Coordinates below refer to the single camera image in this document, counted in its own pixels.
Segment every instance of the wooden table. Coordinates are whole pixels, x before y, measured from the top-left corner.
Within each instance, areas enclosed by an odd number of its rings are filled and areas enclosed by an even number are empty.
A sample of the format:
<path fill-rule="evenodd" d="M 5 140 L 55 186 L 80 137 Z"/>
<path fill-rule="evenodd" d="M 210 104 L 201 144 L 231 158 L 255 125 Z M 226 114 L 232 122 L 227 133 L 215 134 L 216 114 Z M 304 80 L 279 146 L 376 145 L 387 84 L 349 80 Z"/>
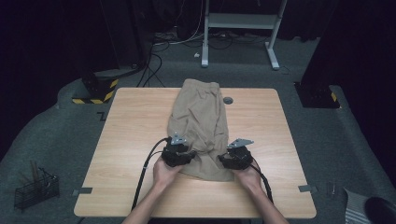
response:
<path fill-rule="evenodd" d="M 75 214 L 79 217 L 126 217 L 132 207 L 143 163 L 152 147 L 166 137 L 173 103 L 180 89 L 121 88 L 108 113 Z M 271 185 L 276 207 L 285 217 L 311 218 L 316 209 L 310 192 L 298 186 L 306 180 L 282 105 L 275 90 L 221 89 L 226 105 L 230 143 L 254 140 L 247 146 Z M 162 150 L 165 143 L 158 146 Z M 152 185 L 148 166 L 140 191 L 142 199 Z M 153 217 L 260 217 L 238 182 L 204 181 L 178 174 Z"/>

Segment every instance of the person's arm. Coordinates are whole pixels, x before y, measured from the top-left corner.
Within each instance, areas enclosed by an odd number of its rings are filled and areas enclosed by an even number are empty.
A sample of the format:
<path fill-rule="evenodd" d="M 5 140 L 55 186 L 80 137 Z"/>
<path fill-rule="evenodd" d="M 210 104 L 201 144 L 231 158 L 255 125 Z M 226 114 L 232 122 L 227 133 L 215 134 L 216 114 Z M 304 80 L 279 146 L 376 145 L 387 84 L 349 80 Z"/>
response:
<path fill-rule="evenodd" d="M 132 210 L 122 224 L 146 224 L 149 222 L 155 205 L 164 192 L 172 185 L 183 166 L 170 167 L 162 157 L 154 164 L 154 184 L 145 198 Z"/>
<path fill-rule="evenodd" d="M 262 179 L 253 168 L 249 166 L 245 170 L 233 170 L 233 173 L 253 200 L 265 224 L 289 223 L 262 190 Z"/>

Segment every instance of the khaki cloth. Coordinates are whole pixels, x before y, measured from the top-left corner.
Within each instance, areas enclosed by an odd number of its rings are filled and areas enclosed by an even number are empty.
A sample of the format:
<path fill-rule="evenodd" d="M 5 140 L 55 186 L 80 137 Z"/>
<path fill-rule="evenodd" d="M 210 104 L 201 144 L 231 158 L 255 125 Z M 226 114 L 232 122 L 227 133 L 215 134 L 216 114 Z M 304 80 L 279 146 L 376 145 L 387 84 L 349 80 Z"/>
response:
<path fill-rule="evenodd" d="M 186 138 L 189 151 L 197 155 L 181 173 L 204 180 L 232 181 L 218 155 L 227 151 L 228 127 L 219 84 L 186 79 L 178 94 L 168 123 L 168 135 Z"/>

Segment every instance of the gray floor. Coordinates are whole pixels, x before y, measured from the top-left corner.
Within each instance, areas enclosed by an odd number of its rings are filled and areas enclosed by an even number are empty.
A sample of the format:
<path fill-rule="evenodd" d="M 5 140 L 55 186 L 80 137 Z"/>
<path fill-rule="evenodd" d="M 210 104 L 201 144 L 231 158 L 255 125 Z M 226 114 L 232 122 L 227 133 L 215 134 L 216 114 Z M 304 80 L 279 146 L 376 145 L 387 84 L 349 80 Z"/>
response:
<path fill-rule="evenodd" d="M 163 65 L 157 73 L 165 87 L 181 87 L 184 79 L 195 78 L 218 82 L 221 87 L 276 89 L 290 126 L 308 184 L 318 192 L 312 197 L 318 214 L 313 219 L 290 219 L 290 223 L 345 223 L 347 197 L 343 188 L 366 196 L 380 196 L 396 202 L 396 192 L 380 164 L 367 145 L 359 125 L 350 112 L 340 87 L 331 86 L 342 108 L 303 108 L 293 87 L 300 81 L 318 41 L 302 43 L 277 40 L 276 56 L 282 66 L 272 70 L 263 38 L 255 44 L 234 43 L 227 49 L 209 50 L 209 67 L 201 67 L 201 48 L 172 45 L 157 52 Z M 226 42 L 211 40 L 213 47 Z M 157 46 L 154 51 L 164 49 Z M 159 60 L 152 57 L 151 69 Z M 123 77 L 117 88 L 134 87 L 141 72 Z M 153 78 L 149 85 L 161 87 Z M 32 119 L 15 139 L 8 154 L 0 163 L 0 223 L 77 223 L 74 215 L 79 189 L 91 162 L 104 122 L 97 112 L 108 112 L 107 105 L 74 105 L 71 98 L 80 87 L 76 80 L 59 92 L 56 105 Z M 26 209 L 14 209 L 14 190 L 21 186 L 19 172 L 30 176 L 30 161 L 60 177 L 61 196 Z M 337 195 L 326 194 L 326 184 L 334 181 Z M 82 223 L 121 223 L 122 217 L 90 217 Z"/>

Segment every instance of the hand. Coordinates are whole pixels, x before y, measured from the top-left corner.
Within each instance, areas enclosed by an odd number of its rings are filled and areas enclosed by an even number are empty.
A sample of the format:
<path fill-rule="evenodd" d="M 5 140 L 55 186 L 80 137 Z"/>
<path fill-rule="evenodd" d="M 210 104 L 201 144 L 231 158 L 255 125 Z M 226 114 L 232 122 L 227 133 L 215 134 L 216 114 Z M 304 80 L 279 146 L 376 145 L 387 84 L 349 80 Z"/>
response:
<path fill-rule="evenodd" d="M 167 189 L 174 182 L 177 173 L 183 169 L 182 165 L 170 167 L 162 157 L 154 164 L 154 186 Z"/>
<path fill-rule="evenodd" d="M 251 164 L 259 169 L 259 165 L 256 161 L 253 161 Z M 245 170 L 233 170 L 233 174 L 239 179 L 244 189 L 254 190 L 262 188 L 262 178 L 259 173 L 250 166 Z"/>

